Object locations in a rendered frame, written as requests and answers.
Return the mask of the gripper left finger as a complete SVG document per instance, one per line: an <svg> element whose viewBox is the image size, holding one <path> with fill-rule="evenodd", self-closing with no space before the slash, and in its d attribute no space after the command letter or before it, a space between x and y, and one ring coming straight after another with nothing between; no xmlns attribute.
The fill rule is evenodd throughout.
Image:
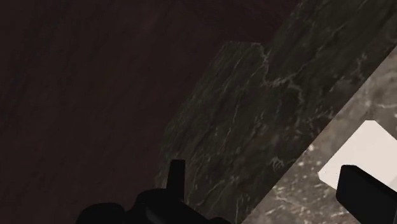
<svg viewBox="0 0 397 224"><path fill-rule="evenodd" d="M129 210L107 202L88 206L75 224L231 224L224 218L208 219L184 203L185 161L172 160L165 188L141 192Z"/></svg>

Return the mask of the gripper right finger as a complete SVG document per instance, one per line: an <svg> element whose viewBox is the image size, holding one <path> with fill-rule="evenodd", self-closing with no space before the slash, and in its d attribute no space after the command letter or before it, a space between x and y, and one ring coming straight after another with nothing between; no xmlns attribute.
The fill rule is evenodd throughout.
<svg viewBox="0 0 397 224"><path fill-rule="evenodd" d="M337 201L361 224L397 224L397 192L356 165L343 165Z"/></svg>

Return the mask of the white flat rectangular box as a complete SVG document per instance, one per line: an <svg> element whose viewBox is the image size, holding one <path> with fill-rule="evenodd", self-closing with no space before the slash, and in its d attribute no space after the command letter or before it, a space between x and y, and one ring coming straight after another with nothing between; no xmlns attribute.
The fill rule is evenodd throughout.
<svg viewBox="0 0 397 224"><path fill-rule="evenodd" d="M343 165L356 165L397 192L397 139L375 120L364 121L318 172L336 189Z"/></svg>

